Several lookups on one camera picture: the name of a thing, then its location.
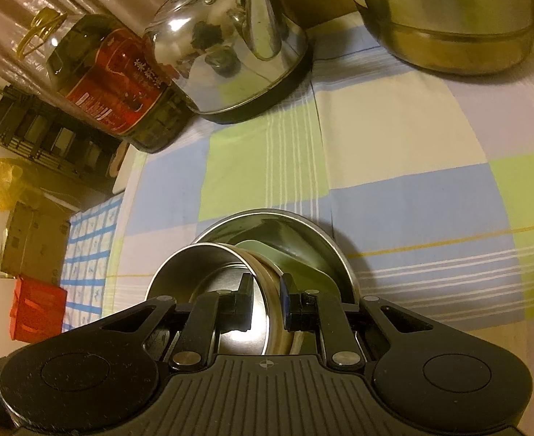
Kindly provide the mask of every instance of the blue and white checkered cloth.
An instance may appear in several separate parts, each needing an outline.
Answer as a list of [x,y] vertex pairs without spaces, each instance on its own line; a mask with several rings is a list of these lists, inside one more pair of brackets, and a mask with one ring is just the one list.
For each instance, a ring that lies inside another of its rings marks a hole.
[[61,273],[67,291],[63,331],[99,320],[113,233],[123,193],[71,217]]

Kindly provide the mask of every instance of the plaid tablecloth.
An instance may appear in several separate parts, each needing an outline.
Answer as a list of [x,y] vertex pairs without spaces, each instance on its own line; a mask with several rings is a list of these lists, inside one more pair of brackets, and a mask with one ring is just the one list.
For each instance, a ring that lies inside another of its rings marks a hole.
[[[103,314],[143,300],[218,219],[277,207],[335,237],[362,294],[498,343],[534,376],[534,50],[503,74],[441,77],[389,55],[358,14],[313,36],[312,76],[285,102],[137,156]],[[522,427],[534,436],[534,395]]]

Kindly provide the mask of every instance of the red box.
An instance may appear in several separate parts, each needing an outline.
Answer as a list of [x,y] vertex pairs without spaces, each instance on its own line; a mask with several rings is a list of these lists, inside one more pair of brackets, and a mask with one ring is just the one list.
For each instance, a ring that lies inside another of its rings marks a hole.
[[10,338],[39,342],[61,334],[67,291],[18,275],[10,310]]

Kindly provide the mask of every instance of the yellow stripe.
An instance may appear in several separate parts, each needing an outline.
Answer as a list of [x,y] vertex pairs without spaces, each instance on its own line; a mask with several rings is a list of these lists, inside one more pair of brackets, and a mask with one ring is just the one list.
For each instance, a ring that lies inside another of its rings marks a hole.
[[413,246],[394,247],[393,249],[380,249],[371,250],[366,252],[358,252],[356,254],[348,254],[348,259],[354,257],[368,257],[368,256],[381,256],[382,254],[391,254],[393,252],[406,252],[409,250],[428,249],[429,247],[448,246],[449,244],[459,244],[462,242],[478,241],[479,239],[494,238],[497,236],[504,236],[506,234],[525,233],[527,231],[533,231],[534,225],[525,226],[523,228],[515,228],[513,230],[500,230],[493,231],[492,233],[475,234],[475,236],[467,236],[465,238],[447,239],[445,241],[427,242],[425,244],[415,244]]
[[121,274],[121,275],[111,274],[111,275],[106,275],[105,278],[109,278],[109,277],[153,277],[154,274],[155,272],[152,272],[151,274]]

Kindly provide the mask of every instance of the stainless steel bowl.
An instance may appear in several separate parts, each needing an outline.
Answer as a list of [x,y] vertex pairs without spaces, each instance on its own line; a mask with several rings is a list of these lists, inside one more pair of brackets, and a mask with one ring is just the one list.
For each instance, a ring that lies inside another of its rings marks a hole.
[[533,45],[534,0],[355,1],[383,46],[432,70],[498,72],[522,61]]
[[221,354],[289,354],[293,334],[283,329],[277,279],[250,254],[234,247],[198,243],[186,246],[155,273],[146,300],[170,295],[178,303],[193,302],[204,292],[237,290],[242,274],[253,274],[254,302],[251,328],[220,336]]
[[256,239],[329,275],[345,303],[359,300],[356,276],[338,245],[303,216],[283,210],[248,210],[225,218],[204,231],[194,243],[235,245]]

